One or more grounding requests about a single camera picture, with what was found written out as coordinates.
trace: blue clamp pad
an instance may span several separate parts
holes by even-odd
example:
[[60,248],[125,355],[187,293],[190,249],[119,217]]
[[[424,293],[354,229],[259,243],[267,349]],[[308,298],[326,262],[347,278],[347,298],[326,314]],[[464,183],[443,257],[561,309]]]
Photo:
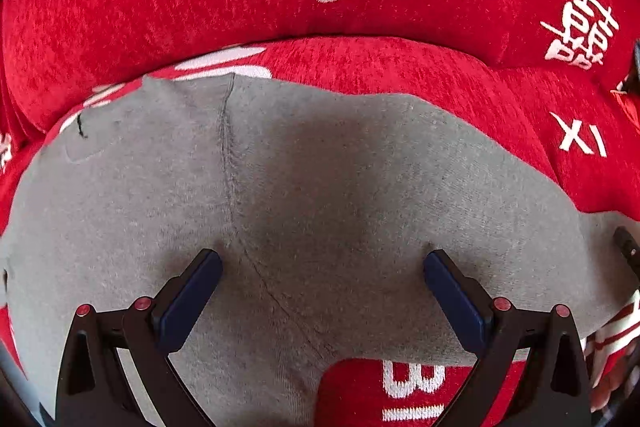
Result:
[[423,266],[427,286],[463,349],[480,357],[488,346],[494,322],[492,298],[478,281],[464,277],[444,250],[428,254]]
[[177,294],[154,321],[161,351],[174,353],[183,346],[221,277],[222,259],[213,250],[206,249],[180,277],[174,278]]

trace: seam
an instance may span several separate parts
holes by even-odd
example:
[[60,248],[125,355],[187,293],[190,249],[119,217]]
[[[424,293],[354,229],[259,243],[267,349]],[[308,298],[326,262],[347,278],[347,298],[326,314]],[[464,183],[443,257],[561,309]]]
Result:
[[220,149],[221,149],[220,156],[222,158],[222,173],[225,181],[225,198],[227,201],[227,205],[226,205],[227,222],[229,224],[231,234],[234,236],[236,241],[238,241],[238,244],[241,247],[241,254],[244,256],[244,258],[249,262],[251,267],[254,269],[254,272],[258,276],[258,279],[260,280],[260,283],[264,291],[267,293],[268,296],[270,296],[272,301],[285,315],[285,317],[287,318],[287,323],[295,325],[296,329],[298,330],[298,333],[306,340],[306,344],[311,349],[313,354],[315,354],[315,356],[318,357],[319,360],[326,362],[325,357],[314,346],[314,343],[307,336],[307,334],[305,333],[303,328],[300,326],[300,324],[297,322],[297,320],[292,316],[292,314],[287,312],[287,310],[284,308],[281,302],[278,301],[275,295],[270,291],[266,283],[266,280],[260,273],[260,270],[258,270],[256,262],[249,255],[248,248],[246,247],[244,241],[242,240],[238,227],[236,227],[236,223],[234,220],[234,210],[233,210],[233,207],[234,207],[233,202],[236,194],[236,182],[233,175],[234,162],[232,161],[232,147],[231,147],[233,138],[230,131],[231,126],[228,119],[228,113],[226,111],[227,102],[229,100],[229,97],[231,97],[232,91],[234,90],[235,83],[236,83],[236,74],[233,73],[225,93],[225,98],[222,102],[222,107],[220,108],[220,126],[218,130],[218,137],[220,139]]

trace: black clamp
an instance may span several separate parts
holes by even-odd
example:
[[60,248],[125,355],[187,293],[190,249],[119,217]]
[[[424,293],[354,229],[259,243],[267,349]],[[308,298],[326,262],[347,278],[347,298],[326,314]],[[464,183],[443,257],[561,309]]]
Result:
[[202,250],[180,277],[155,298],[141,297],[126,310],[76,310],[62,357],[56,425],[153,427],[138,406],[116,349],[131,357],[167,426],[214,427],[168,360],[187,340],[220,278],[222,260]]
[[480,427],[517,349],[529,348],[524,373],[500,427],[587,427],[591,424],[587,368],[571,311],[519,310],[492,299],[464,277],[444,250],[428,254],[424,276],[460,344],[478,361],[434,427]]

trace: gray fabric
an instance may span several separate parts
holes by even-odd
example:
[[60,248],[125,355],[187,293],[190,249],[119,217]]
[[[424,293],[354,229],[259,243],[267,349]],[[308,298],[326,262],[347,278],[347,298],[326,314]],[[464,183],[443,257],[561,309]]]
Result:
[[172,360],[219,427],[310,425],[349,357],[470,363],[422,280],[442,247],[492,295],[571,306],[586,335],[637,284],[625,217],[407,95],[224,76],[145,80],[25,173],[0,241],[18,349],[50,410],[75,307],[153,295],[203,247],[225,276]]

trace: black plastic bracket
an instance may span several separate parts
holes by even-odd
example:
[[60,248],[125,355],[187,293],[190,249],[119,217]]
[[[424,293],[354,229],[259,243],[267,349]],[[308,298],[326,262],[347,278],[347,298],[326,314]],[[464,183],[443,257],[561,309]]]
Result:
[[129,349],[149,398],[165,425],[214,427],[167,358],[182,347],[220,278],[222,260],[202,250],[155,298],[126,310],[76,310],[62,357],[56,425],[150,427],[138,406],[116,349]]
[[424,262],[425,279],[456,332],[478,361],[434,427],[479,427],[497,397],[517,349],[529,348],[524,374],[501,427],[586,427],[590,385],[568,307],[546,312],[490,299],[443,250]]

